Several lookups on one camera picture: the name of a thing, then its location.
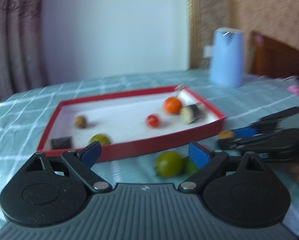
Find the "red cherry tomato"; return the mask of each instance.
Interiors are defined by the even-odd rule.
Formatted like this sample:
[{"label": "red cherry tomato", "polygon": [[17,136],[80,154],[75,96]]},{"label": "red cherry tomato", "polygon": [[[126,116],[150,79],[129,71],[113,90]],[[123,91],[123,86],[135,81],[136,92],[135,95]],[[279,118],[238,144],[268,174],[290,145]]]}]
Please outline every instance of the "red cherry tomato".
[{"label": "red cherry tomato", "polygon": [[150,114],[148,117],[146,117],[145,122],[150,128],[159,127],[159,118],[156,114]]}]

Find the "curtain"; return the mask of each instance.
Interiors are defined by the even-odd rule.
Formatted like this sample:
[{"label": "curtain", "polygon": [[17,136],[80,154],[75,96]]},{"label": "curtain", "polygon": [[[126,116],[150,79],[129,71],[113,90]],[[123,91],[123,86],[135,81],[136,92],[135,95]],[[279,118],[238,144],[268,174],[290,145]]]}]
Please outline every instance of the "curtain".
[{"label": "curtain", "polygon": [[0,101],[47,84],[41,0],[0,0]]}]

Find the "red tray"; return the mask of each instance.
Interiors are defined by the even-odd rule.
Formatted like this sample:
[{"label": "red tray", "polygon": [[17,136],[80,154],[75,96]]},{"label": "red tray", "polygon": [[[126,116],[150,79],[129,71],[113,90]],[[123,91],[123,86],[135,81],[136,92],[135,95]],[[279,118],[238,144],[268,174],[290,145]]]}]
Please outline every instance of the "red tray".
[{"label": "red tray", "polygon": [[[80,150],[88,145],[93,135],[106,133],[112,144],[102,147],[99,161],[112,161],[217,135],[222,130],[225,115],[190,89],[176,92],[175,88],[159,87],[61,101],[45,128],[37,151],[43,151],[47,156],[59,156],[68,149],[52,150],[50,139],[72,136],[74,148]],[[177,96],[183,105],[200,104],[206,112],[205,117],[184,124],[179,115],[166,114],[162,104],[170,96]],[[74,126],[74,118],[81,114],[89,121],[85,129]],[[159,128],[151,129],[145,125],[149,114],[160,116]]]}]

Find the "orange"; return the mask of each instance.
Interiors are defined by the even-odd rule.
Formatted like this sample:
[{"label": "orange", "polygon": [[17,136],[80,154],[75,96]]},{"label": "orange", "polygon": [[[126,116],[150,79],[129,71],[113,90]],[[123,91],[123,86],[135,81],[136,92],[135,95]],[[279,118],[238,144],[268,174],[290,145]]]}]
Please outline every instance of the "orange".
[{"label": "orange", "polygon": [[177,97],[169,97],[164,101],[163,109],[168,114],[179,114],[182,102]]}]

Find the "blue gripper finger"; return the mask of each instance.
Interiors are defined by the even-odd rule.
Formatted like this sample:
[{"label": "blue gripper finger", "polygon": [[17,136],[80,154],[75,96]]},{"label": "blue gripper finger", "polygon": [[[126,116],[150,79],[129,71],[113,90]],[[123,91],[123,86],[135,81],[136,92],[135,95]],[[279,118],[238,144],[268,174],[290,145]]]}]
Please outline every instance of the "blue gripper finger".
[{"label": "blue gripper finger", "polygon": [[82,154],[81,162],[90,169],[102,155],[102,146],[98,141],[94,141],[81,150],[80,153]]},{"label": "blue gripper finger", "polygon": [[188,146],[188,155],[199,169],[210,161],[210,153],[198,143],[190,143]]},{"label": "blue gripper finger", "polygon": [[244,127],[244,128],[239,128],[232,130],[235,134],[236,137],[252,137],[253,135],[257,134],[256,130],[251,128],[251,127]]}]

